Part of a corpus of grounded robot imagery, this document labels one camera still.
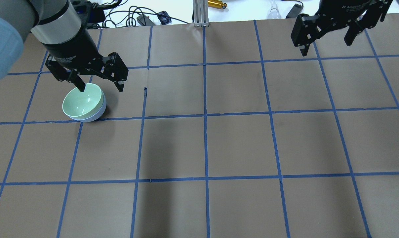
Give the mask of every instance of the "bowl rim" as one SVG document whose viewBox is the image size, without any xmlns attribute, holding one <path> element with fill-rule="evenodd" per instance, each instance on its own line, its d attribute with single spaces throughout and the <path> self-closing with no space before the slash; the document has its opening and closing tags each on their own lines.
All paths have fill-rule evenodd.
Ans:
<svg viewBox="0 0 399 238">
<path fill-rule="evenodd" d="M 79 89 L 74 88 L 74 89 L 72 89 L 70 92 L 68 92 L 68 94 L 64 97 L 63 103 L 62 103 L 62 105 L 61 105 L 61 108 L 62 108 L 64 114 L 66 114 L 66 115 L 69 116 L 69 117 L 73 117 L 73 118 L 74 118 L 74 117 L 76 117 L 76 118 L 84 117 L 86 114 L 91 113 L 92 110 L 94 110 L 99 104 L 101 104 L 101 101 L 103 101 L 103 98 L 104 98 L 104 92 L 101 90 L 101 88 L 100 88 L 98 85 L 94 84 L 94 83 L 86 83 L 86 87 L 94 87 L 95 89 L 98 89 L 99 92 L 101 92 L 100 99 L 99 99 L 99 101 L 97 102 L 97 104 L 95 105 L 95 107 L 93 107 L 91 110 L 89 110 L 89 111 L 87 111 L 86 113 L 83 113 L 83 114 L 79 114 L 79 115 L 71 115 L 71 114 L 68 114 L 68 113 L 66 112 L 66 110 L 64 109 L 64 103 L 65 103 L 66 100 L 68 100 L 69 95 L 71 95 L 71 93 L 72 93 L 73 91 L 75 91 L 75 90 L 79 91 Z"/>
</svg>

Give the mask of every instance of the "white table surface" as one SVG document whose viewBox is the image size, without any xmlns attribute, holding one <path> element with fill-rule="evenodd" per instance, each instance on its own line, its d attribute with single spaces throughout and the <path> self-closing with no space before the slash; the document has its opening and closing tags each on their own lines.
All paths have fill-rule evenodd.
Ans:
<svg viewBox="0 0 399 238">
<path fill-rule="evenodd" d="M 92 0 L 100 4 L 110 2 L 111 0 Z M 285 18 L 292 6 L 296 2 L 285 2 L 275 0 L 278 5 L 280 15 Z M 270 9 L 269 0 L 225 0 L 227 3 L 226 9 L 208 8 L 209 21 L 248 21 L 248 20 L 263 20 L 267 19 L 268 11 Z M 320 0 L 302 0 L 304 9 L 302 13 L 314 15 L 318 10 Z M 126 4 L 119 6 L 113 11 L 128 10 L 130 6 L 147 7 L 156 12 L 166 11 L 169 16 L 178 18 L 187 22 L 192 22 L 192 0 L 128 0 Z M 399 5 L 396 0 L 390 6 L 388 13 L 399 13 Z M 121 21 L 127 13 L 115 13 L 112 15 L 114 22 Z M 150 19 L 155 24 L 160 24 L 158 18 L 154 15 L 149 15 Z M 172 20 L 170 24 L 183 24 L 177 20 Z"/>
</svg>

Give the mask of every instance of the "gold cylinder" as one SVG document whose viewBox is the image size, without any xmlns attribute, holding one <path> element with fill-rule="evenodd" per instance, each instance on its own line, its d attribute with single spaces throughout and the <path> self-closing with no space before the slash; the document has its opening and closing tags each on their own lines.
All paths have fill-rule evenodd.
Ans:
<svg viewBox="0 0 399 238">
<path fill-rule="evenodd" d="M 227 7 L 227 3 L 223 3 L 219 0 L 208 0 L 208 6 L 217 9 L 225 9 Z"/>
</svg>

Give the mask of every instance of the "black device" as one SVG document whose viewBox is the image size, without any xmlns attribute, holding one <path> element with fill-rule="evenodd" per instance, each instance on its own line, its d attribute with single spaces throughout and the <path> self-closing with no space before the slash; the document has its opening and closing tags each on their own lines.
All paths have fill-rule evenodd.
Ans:
<svg viewBox="0 0 399 238">
<path fill-rule="evenodd" d="M 115 52 L 106 57 L 102 56 L 86 30 L 86 25 L 90 22 L 99 22 L 105 19 L 103 9 L 97 3 L 92 4 L 86 0 L 70 3 L 68 0 L 63 9 L 60 10 L 60 14 L 46 19 L 44 24 L 60 18 L 69 9 L 70 4 L 75 6 L 77 15 L 81 20 L 81 26 L 77 34 L 66 42 L 60 44 L 42 42 L 50 53 L 45 61 L 45 66 L 58 81 L 73 83 L 81 92 L 85 90 L 85 83 L 79 75 L 96 75 L 110 80 L 119 92 L 122 92 L 128 74 L 126 65 L 119 54 Z"/>
<path fill-rule="evenodd" d="M 393 0 L 321 0 L 314 16 L 299 14 L 296 17 L 290 38 L 293 45 L 300 47 L 302 56 L 308 53 L 309 45 L 326 33 L 349 26 L 344 38 L 346 45 L 352 45 L 355 37 L 384 21 Z"/>
<path fill-rule="evenodd" d="M 156 25 L 155 23 L 153 23 L 151 21 L 151 19 L 149 19 L 149 17 L 147 17 L 145 14 L 141 14 L 139 15 L 136 20 L 138 21 L 138 23 L 141 26 L 152 26 L 152 25 Z"/>
<path fill-rule="evenodd" d="M 157 17 L 160 20 L 161 25 L 167 25 L 172 22 L 172 19 L 166 11 L 159 12 Z"/>
<path fill-rule="evenodd" d="M 286 18 L 296 18 L 299 15 L 299 13 L 302 12 L 303 8 L 304 6 L 295 3 L 292 9 L 290 9 L 289 13 L 286 15 Z"/>
</svg>

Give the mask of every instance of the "blue tape grid line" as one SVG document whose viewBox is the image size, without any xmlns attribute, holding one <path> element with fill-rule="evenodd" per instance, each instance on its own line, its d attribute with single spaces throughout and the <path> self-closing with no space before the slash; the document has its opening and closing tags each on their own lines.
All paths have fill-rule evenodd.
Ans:
<svg viewBox="0 0 399 238">
<path fill-rule="evenodd" d="M 342 141 L 343 150 L 344 150 L 344 152 L 345 152 L 346 161 L 347 161 L 348 167 L 349 167 L 349 173 L 351 174 L 352 183 L 353 183 L 354 190 L 355 190 L 355 195 L 356 195 L 356 197 L 357 197 L 359 210 L 360 210 L 360 212 L 361 212 L 361 217 L 362 217 L 362 220 L 363 220 L 363 222 L 364 222 L 364 228 L 365 228 L 365 231 L 366 231 L 366 233 L 367 233 L 367 238 L 371 238 L 370 229 L 368 228 L 368 224 L 367 224 L 367 218 L 365 217 L 364 208 L 363 208 L 363 206 L 362 206 L 361 197 L 360 197 L 360 195 L 359 195 L 357 183 L 356 183 L 356 180 L 355 180 L 355 175 L 354 175 L 354 172 L 353 172 L 353 169 L 352 169 L 351 161 L 350 161 L 350 159 L 349 159 L 348 149 L 346 148 L 346 143 L 345 143 L 345 139 L 344 139 L 344 137 L 343 137 L 342 128 L 341 128 L 341 126 L 340 126 L 340 121 L 339 121 L 339 118 L 338 118 L 338 116 L 337 116 L 337 110 L 336 110 L 336 107 L 335 107 L 335 104 L 334 104 L 334 101 L 333 101 L 333 97 L 332 97 L 332 95 L 331 95 L 330 87 L 329 87 L 329 84 L 328 84 L 328 81 L 327 81 L 327 78 L 326 78 L 326 74 L 325 74 L 325 72 L 324 72 L 323 64 L 322 64 L 322 61 L 321 61 L 321 59 L 320 59 L 320 54 L 319 54 L 318 49 L 317 49 L 317 44 L 315 44 L 315 42 L 314 42 L 313 44 L 314 44 L 315 52 L 316 52 L 316 54 L 317 54 L 317 58 L 319 59 L 319 60 L 318 60 L 318 63 L 319 63 L 319 65 L 320 65 L 321 73 L 322 73 L 322 75 L 323 75 L 324 83 L 325 83 L 325 85 L 326 85 L 327 93 L 328 93 L 328 95 L 329 95 L 330 103 L 331 103 L 331 105 L 332 105 L 332 110 L 333 110 L 334 117 L 335 117 L 335 120 L 336 120 L 337 128 L 338 128 L 338 130 L 339 130 L 340 139 L 341 139 L 341 141 Z"/>
<path fill-rule="evenodd" d="M 138 148 L 138 163 L 136 165 L 136 179 L 135 183 L 135 192 L 133 195 L 133 209 L 132 209 L 132 224 L 130 228 L 130 238 L 133 238 L 135 232 L 135 217 L 136 217 L 136 204 L 138 201 L 138 186 L 139 186 L 139 170 L 140 170 L 140 158 L 142 154 L 142 140 L 143 140 L 143 125 L 145 124 L 145 109 L 146 109 L 146 97 L 147 97 L 147 88 L 144 89 L 143 93 L 143 106 L 142 106 L 142 122 L 140 124 L 140 136 L 139 136 L 139 148 Z"/>
<path fill-rule="evenodd" d="M 13 152 L 12 152 L 12 155 L 10 157 L 10 161 L 9 161 L 8 166 L 7 166 L 7 169 L 6 169 L 6 173 L 4 175 L 3 182 L 1 184 L 0 199 L 1 199 L 1 195 L 3 193 L 5 182 L 7 181 L 7 177 L 8 177 L 9 172 L 10 172 L 10 168 L 11 168 L 12 163 L 13 163 L 13 159 L 14 159 L 14 156 L 15 156 L 15 153 L 16 153 L 16 149 L 18 147 L 19 140 L 20 140 L 20 137 L 21 137 L 21 132 L 23 131 L 24 123 L 26 122 L 27 114 L 29 113 L 30 105 L 32 104 L 33 96 L 35 95 L 36 86 L 38 85 L 39 77 L 41 76 L 41 72 L 42 72 L 42 68 L 44 66 L 45 60 L 47 59 L 47 54 L 48 54 L 48 52 L 45 51 L 44 59 L 42 60 L 42 64 L 41 64 L 41 67 L 39 69 L 38 76 L 36 77 L 35 85 L 33 86 L 32 94 L 30 96 L 29 103 L 27 104 L 27 107 L 26 107 L 26 112 L 24 113 L 23 121 L 22 121 L 21 126 L 20 126 L 20 130 L 19 130 L 16 142 L 15 142 L 15 146 L 13 148 Z"/>
<path fill-rule="evenodd" d="M 384 79 L 385 79 L 385 81 L 386 81 L 386 84 L 387 84 L 387 86 L 388 86 L 388 88 L 389 88 L 389 90 L 390 90 L 390 92 L 391 92 L 391 94 L 392 94 L 392 97 L 393 97 L 394 101 L 395 101 L 396 108 L 399 110 L 399 101 L 398 101 L 398 99 L 396 98 L 396 95 L 395 95 L 395 93 L 393 92 L 393 88 L 392 88 L 392 86 L 391 86 L 391 84 L 390 84 L 390 82 L 389 82 L 389 80 L 388 80 L 388 78 L 387 78 L 387 75 L 386 75 L 386 73 L 385 73 L 385 71 L 384 71 L 384 69 L 383 69 L 383 66 L 382 66 L 382 64 L 380 63 L 379 56 L 377 55 L 376 50 L 375 50 L 375 48 L 374 48 L 374 46 L 373 46 L 373 43 L 371 42 L 370 35 L 368 34 L 367 29 L 365 29 L 364 32 L 365 32 L 365 35 L 367 36 L 368 42 L 370 43 L 371 50 L 372 50 L 373 53 L 374 53 L 374 56 L 375 56 L 375 58 L 376 58 L 377 64 L 379 65 L 380 71 L 382 72 L 383 77 L 384 77 Z"/>
<path fill-rule="evenodd" d="M 151 45 L 148 45 L 148 53 L 151 51 Z M 399 57 L 399 55 L 383 55 L 377 56 L 377 58 L 391 58 Z M 325 57 L 320 60 L 339 60 L 339 59 L 374 59 L 376 56 L 346 56 L 346 57 Z M 264 63 L 271 62 L 292 62 L 292 61 L 308 61 L 308 60 L 319 60 L 318 58 L 302 58 L 302 59 L 280 59 L 280 60 L 263 60 Z M 171 64 L 171 65 L 149 65 L 149 58 L 146 66 L 131 66 L 127 69 L 149 69 L 149 68 L 169 68 L 169 67 L 189 67 L 189 66 L 202 66 L 202 65 L 223 65 L 223 64 L 242 64 L 242 63 L 261 63 L 261 60 L 254 61 L 234 61 L 234 62 L 213 62 L 213 63 L 189 63 L 189 64 Z M 9 73 L 8 75 L 21 75 L 21 74 L 37 74 L 38 72 L 21 72 L 21 73 Z"/>
<path fill-rule="evenodd" d="M 399 175 L 395 172 L 363 172 L 354 173 L 354 176 L 389 176 Z M 282 175 L 286 178 L 332 178 L 350 177 L 350 173 L 341 174 L 303 174 L 303 175 Z M 206 180 L 240 180 L 240 179 L 279 179 L 278 175 L 248 175 L 248 176 L 214 176 L 214 177 L 187 177 L 187 178 L 165 178 L 165 179 L 116 179 L 116 180 L 85 180 L 71 181 L 70 184 L 107 184 L 107 183 L 135 183 L 135 182 L 180 182 L 180 181 L 206 181 Z M 42 181 L 42 182 L 6 182 L 5 186 L 16 185 L 65 185 L 67 181 Z"/>
<path fill-rule="evenodd" d="M 371 108 L 341 108 L 336 111 L 363 111 L 363 110 L 397 110 L 398 107 L 371 107 Z M 317 110 L 281 110 L 272 111 L 272 114 L 280 113 L 314 113 L 314 112 L 332 112 L 332 109 L 317 109 Z M 208 113 L 207 116 L 240 116 L 240 115 L 262 115 L 269 114 L 268 111 L 253 111 L 253 112 L 233 112 L 233 113 Z M 169 115 L 169 116 L 145 116 L 146 120 L 161 119 L 161 118 L 180 118 L 180 117 L 203 117 L 204 114 L 184 114 L 184 115 Z M 113 117 L 113 118 L 100 118 L 98 121 L 123 121 L 123 120 L 140 120 L 141 116 L 134 117 Z M 42 123 L 77 123 L 75 120 L 63 121 L 29 121 L 25 124 L 42 124 Z M 0 125 L 19 125 L 21 122 L 0 122 Z"/>
<path fill-rule="evenodd" d="M 83 122 L 80 123 L 79 132 L 77 133 L 76 145 L 74 146 L 73 158 L 71 160 L 70 171 L 68 173 L 68 179 L 66 183 L 66 192 L 64 193 L 63 205 L 61 207 L 61 212 L 60 212 L 59 227 L 57 229 L 57 236 L 56 236 L 57 238 L 60 237 L 61 233 L 61 226 L 63 224 L 63 217 L 64 217 L 64 212 L 66 210 L 66 203 L 68 198 L 68 190 L 70 189 L 70 184 L 71 184 L 70 182 L 71 182 L 71 177 L 73 175 L 74 163 L 76 161 L 77 149 L 79 148 L 79 141 L 80 141 L 80 135 L 82 134 L 82 129 L 83 129 Z"/>
<path fill-rule="evenodd" d="M 205 177 L 208 178 L 208 136 L 207 136 L 207 51 L 205 41 L 205 27 L 202 27 L 202 50 L 204 57 L 203 66 L 203 77 L 204 77 L 204 159 L 205 159 Z M 210 238 L 210 190 L 209 181 L 205 180 L 205 208 L 206 208 L 206 220 L 207 220 L 207 238 Z"/>
<path fill-rule="evenodd" d="M 148 59 L 146 61 L 147 69 L 149 69 L 149 59 L 151 58 L 151 42 L 152 42 L 152 26 L 150 27 L 149 30 Z M 135 234 L 135 218 L 136 218 L 136 205 L 138 201 L 139 171 L 140 171 L 140 158 L 142 155 L 143 126 L 145 124 L 146 98 L 148 96 L 148 89 L 144 88 L 143 90 L 144 91 L 143 91 L 142 118 L 140 124 L 138 162 L 136 164 L 135 190 L 133 193 L 133 208 L 132 208 L 132 221 L 130 226 L 130 238 L 133 238 L 133 235 Z"/>
<path fill-rule="evenodd" d="M 284 197 L 284 188 L 283 188 L 283 175 L 281 172 L 281 167 L 280 167 L 280 160 L 279 160 L 279 155 L 278 155 L 278 149 L 277 149 L 277 140 L 276 140 L 276 134 L 274 130 L 274 123 L 273 123 L 273 113 L 271 110 L 271 104 L 270 104 L 270 99 L 269 99 L 269 93 L 268 93 L 268 87 L 267 87 L 267 78 L 265 75 L 265 67 L 264 67 L 264 59 L 262 56 L 262 48 L 261 48 L 261 42 L 259 39 L 259 33 L 258 33 L 258 27 L 257 27 L 257 22 L 254 20 L 254 27 L 255 27 L 255 33 L 257 35 L 257 41 L 258 41 L 258 49 L 259 49 L 259 56 L 261 59 L 261 69 L 262 69 L 262 77 L 264 80 L 264 89 L 265 89 L 265 96 L 267 99 L 267 106 L 268 106 L 268 111 L 269 113 L 269 119 L 270 119 L 270 126 L 271 126 L 271 134 L 272 134 L 272 139 L 273 139 L 273 146 L 274 146 L 274 152 L 275 152 L 275 157 L 276 157 L 276 164 L 277 164 L 277 173 L 279 177 L 279 186 L 280 186 L 280 195 L 281 195 L 281 203 L 282 203 L 282 208 L 283 208 L 283 215 L 284 215 L 284 224 L 286 227 L 286 235 L 287 238 L 290 238 L 290 229 L 289 229 L 289 220 L 287 217 L 287 210 L 286 210 L 286 201 Z"/>
</svg>

